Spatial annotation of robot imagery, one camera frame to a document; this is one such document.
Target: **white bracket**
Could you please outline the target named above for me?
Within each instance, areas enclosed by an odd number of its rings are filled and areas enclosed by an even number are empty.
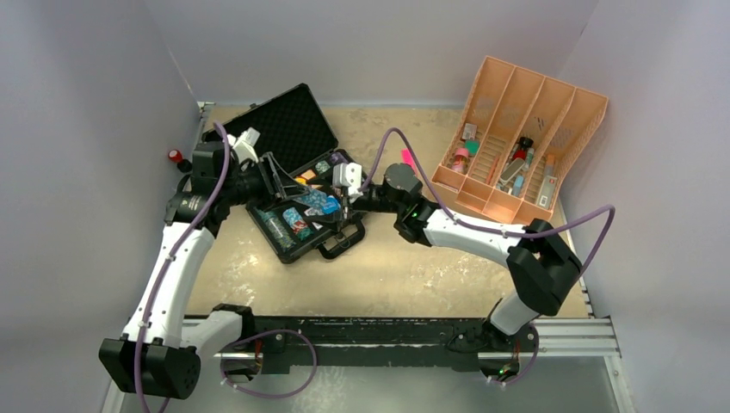
[[[332,170],[332,186],[335,188],[347,188],[347,196],[350,201],[362,196],[362,165],[359,163],[339,163]]]
[[[231,145],[231,149],[236,152],[239,163],[242,163],[246,159],[258,162],[258,156],[253,146],[258,141],[259,136],[261,136],[261,133],[252,127],[241,133],[241,136],[237,138],[231,134],[228,135],[228,143]]]

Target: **green object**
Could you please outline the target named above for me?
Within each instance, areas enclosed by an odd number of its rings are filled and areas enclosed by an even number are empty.
[[[468,140],[464,143],[464,147],[467,148],[467,151],[469,151],[469,155],[473,157],[479,150],[479,142],[476,140]]]

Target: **white wall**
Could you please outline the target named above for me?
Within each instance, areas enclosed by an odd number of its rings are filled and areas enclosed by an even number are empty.
[[[0,410],[98,411],[197,107],[142,0],[4,2],[0,52]]]
[[[146,0],[198,100],[462,106],[490,54],[557,75],[597,0]]]
[[[728,21],[721,0],[603,0],[560,74],[611,99],[562,196],[569,218],[616,204],[586,282],[642,413],[730,402]],[[583,256],[599,226],[573,232]]]

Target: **pink marker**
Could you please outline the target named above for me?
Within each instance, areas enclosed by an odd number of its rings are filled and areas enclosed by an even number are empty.
[[[413,172],[418,173],[416,171],[416,163],[413,162],[413,157],[411,156],[410,151],[408,151],[407,149],[404,149],[403,151],[400,152],[400,157],[403,158],[404,163],[408,163],[411,166],[411,168],[413,169]]]

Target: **black carrying case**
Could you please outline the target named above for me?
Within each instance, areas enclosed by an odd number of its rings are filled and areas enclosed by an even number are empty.
[[[322,114],[317,101],[314,100],[309,86],[305,83],[301,83],[261,105],[252,105],[251,110],[230,120],[224,127],[233,136],[240,136],[249,127],[259,131],[261,136],[254,145],[256,154],[262,155],[266,152],[272,152],[276,161],[292,177],[312,170],[316,173],[317,178],[324,178],[331,182],[334,165],[330,158],[335,151],[344,156],[348,162],[353,162],[353,159],[345,150],[337,149],[339,142]],[[314,166],[322,160],[327,161],[330,168],[319,174]],[[328,195],[334,194],[331,185],[323,185],[319,190]],[[256,206],[253,204],[246,205],[246,210],[253,218],[258,229],[266,237],[279,260],[285,264],[296,261],[313,248],[317,248],[319,253],[326,259],[337,258],[365,237],[365,227],[362,224],[363,214],[355,213],[345,226],[345,228],[350,227],[348,232],[351,232],[352,229],[355,230],[348,236],[343,233],[335,233],[325,227],[317,230],[310,224],[309,228],[312,235],[305,239],[299,239],[282,216],[284,211],[291,207],[294,207],[302,217],[305,216],[305,210],[309,208],[309,206],[291,200],[283,202],[268,211],[279,219],[283,230],[287,231],[288,236],[294,241],[293,246],[285,248],[277,242],[277,238],[272,230],[266,226]],[[336,242],[328,248],[325,242],[333,237]]]

